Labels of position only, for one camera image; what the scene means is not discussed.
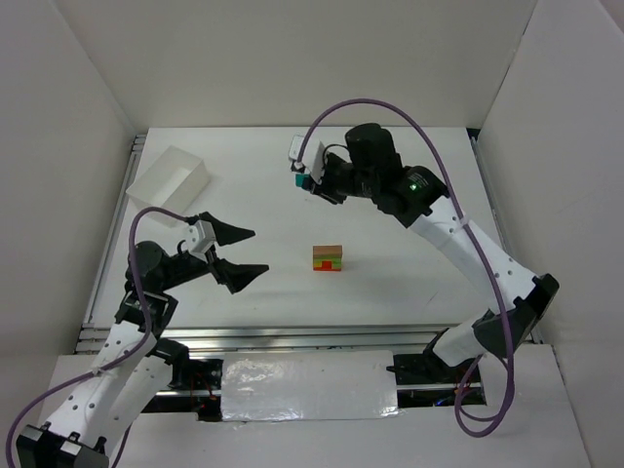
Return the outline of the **teal triangular wood block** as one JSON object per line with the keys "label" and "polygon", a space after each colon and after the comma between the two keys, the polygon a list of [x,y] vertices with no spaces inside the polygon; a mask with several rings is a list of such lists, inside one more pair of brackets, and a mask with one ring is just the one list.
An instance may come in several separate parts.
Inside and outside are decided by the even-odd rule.
{"label": "teal triangular wood block", "polygon": [[297,173],[294,176],[295,186],[304,191],[310,191],[314,181],[309,174]]}

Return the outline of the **white plastic bin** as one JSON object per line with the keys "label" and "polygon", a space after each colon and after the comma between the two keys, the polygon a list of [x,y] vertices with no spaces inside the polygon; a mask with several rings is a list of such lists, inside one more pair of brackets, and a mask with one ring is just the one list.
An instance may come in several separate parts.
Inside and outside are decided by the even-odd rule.
{"label": "white plastic bin", "polygon": [[158,207],[183,215],[210,183],[203,159],[169,146],[126,190],[138,210]]}

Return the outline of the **red rectangular wood block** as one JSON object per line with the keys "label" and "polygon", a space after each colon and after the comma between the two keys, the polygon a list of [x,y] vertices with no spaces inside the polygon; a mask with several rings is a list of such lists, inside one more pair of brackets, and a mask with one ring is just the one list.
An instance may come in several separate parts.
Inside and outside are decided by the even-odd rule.
{"label": "red rectangular wood block", "polygon": [[341,272],[343,268],[341,263],[323,260],[321,262],[314,263],[313,270],[316,272]]}

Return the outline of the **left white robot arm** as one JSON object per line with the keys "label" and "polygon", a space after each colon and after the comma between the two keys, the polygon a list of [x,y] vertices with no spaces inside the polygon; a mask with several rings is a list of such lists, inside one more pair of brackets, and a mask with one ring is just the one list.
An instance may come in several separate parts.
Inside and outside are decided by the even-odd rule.
{"label": "left white robot arm", "polygon": [[[140,220],[165,215],[185,224],[175,254],[136,240]],[[113,467],[144,407],[189,366],[187,346],[163,336],[177,300],[169,291],[205,275],[238,293],[267,272],[266,264],[234,264],[216,253],[254,231],[208,212],[192,216],[162,208],[141,210],[128,241],[125,295],[91,368],[51,388],[22,409],[5,443],[10,467]]]}

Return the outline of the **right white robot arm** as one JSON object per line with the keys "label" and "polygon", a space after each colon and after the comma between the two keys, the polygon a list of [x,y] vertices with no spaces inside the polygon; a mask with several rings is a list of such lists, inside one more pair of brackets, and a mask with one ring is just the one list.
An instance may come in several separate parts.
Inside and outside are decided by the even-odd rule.
{"label": "right white robot arm", "polygon": [[334,205],[370,199],[383,213],[428,241],[468,279],[487,311],[440,333],[427,347],[438,366],[454,368],[489,353],[515,352],[560,288],[550,274],[530,271],[471,219],[459,214],[449,187],[422,166],[406,166],[389,131],[370,123],[345,135],[347,160],[321,146],[303,159],[299,187]]}

